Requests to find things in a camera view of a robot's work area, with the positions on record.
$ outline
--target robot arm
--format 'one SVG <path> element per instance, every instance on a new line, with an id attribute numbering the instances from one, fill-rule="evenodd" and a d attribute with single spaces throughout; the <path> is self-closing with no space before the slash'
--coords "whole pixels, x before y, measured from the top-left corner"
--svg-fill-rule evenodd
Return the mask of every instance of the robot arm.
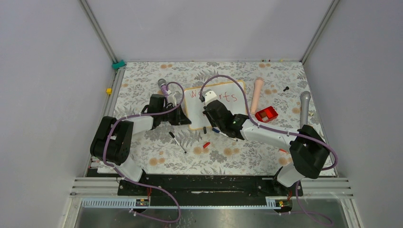
<path id="1" fill-rule="evenodd" d="M 276 133 L 256 126 L 247 115 L 232 114 L 212 90 L 203 92 L 204 114 L 212 127 L 218 127 L 221 132 L 231 138 L 252 140 L 281 148 L 291 154 L 292 163 L 280 168 L 275 179 L 285 187 L 292 186 L 304 177 L 316 179 L 322 170 L 329 151 L 322 145 L 301 137 Z M 300 130 L 272 126 L 259 123 L 276 130 L 290 133 L 300 133 L 322 140 L 310 126 L 304 125 Z"/>

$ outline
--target white wall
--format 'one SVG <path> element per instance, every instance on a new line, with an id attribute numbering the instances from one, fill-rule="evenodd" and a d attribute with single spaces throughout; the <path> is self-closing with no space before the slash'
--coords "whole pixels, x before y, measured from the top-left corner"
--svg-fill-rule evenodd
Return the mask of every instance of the white wall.
<path id="1" fill-rule="evenodd" d="M 342 0 L 306 64 L 366 228 L 403 216 L 403 1 Z"/>
<path id="2" fill-rule="evenodd" d="M 332 0 L 88 0 L 125 61 L 300 60 Z"/>
<path id="3" fill-rule="evenodd" d="M 111 79 L 77 0 L 0 1 L 0 227 L 58 225 Z"/>

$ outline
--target red container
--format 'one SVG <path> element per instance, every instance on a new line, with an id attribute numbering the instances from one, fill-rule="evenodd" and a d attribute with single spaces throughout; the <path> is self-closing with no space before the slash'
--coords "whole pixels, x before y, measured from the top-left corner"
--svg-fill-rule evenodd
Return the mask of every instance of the red container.
<path id="1" fill-rule="evenodd" d="M 255 117 L 259 121 L 264 122 L 264 123 L 267 123 L 269 121 L 272 121 L 272 120 L 276 119 L 277 116 L 278 116 L 278 114 L 277 114 L 276 110 L 274 110 L 274 108 L 272 106 L 267 107 L 267 108 L 265 108 L 263 110 L 260 110 L 255 114 Z"/>

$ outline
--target floral tablecloth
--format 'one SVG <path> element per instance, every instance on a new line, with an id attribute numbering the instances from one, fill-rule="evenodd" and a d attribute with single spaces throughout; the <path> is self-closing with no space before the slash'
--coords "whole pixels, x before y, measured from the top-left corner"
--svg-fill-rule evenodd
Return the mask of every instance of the floral tablecloth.
<path id="1" fill-rule="evenodd" d="M 221 74 L 246 83 L 248 103 L 257 77 L 262 77 L 258 110 L 273 106 L 278 113 L 272 125 L 299 128 L 301 92 L 308 90 L 306 75 L 301 63 L 290 62 L 130 62 L 116 102 L 114 116 L 124 117 L 141 112 L 148 104 L 151 94 L 161 93 L 157 85 L 160 78 L 175 81 L 184 88 L 201 86 L 208 78 Z M 225 82 L 225 78 L 211 83 Z M 178 86 L 171 90 L 180 91 Z M 309 104 L 308 124 L 323 137 L 319 117 L 313 100 Z M 186 148 L 184 154 L 170 137 L 175 134 Z M 211 144 L 203 149 L 206 142 Z M 170 126 L 163 123 L 152 131 L 134 134 L 130 150 L 134 159 L 147 173 L 165 174 L 227 174 L 227 175 L 274 175 L 284 165 L 292 162 L 290 154 L 273 146 L 252 141 L 234 142 L 208 129 L 192 131 L 188 126 Z M 326 165 L 331 164 L 328 158 Z M 98 172 L 112 173 L 100 164 Z M 335 175 L 334 170 L 322 171 L 323 176 Z"/>

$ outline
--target green object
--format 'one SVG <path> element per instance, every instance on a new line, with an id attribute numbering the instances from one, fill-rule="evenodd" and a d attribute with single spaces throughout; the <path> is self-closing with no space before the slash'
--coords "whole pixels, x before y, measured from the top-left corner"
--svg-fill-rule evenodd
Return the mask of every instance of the green object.
<path id="1" fill-rule="evenodd" d="M 120 60 L 120 62 L 112 64 L 112 68 L 116 70 L 123 67 L 124 65 L 126 65 L 126 63 L 123 60 Z"/>

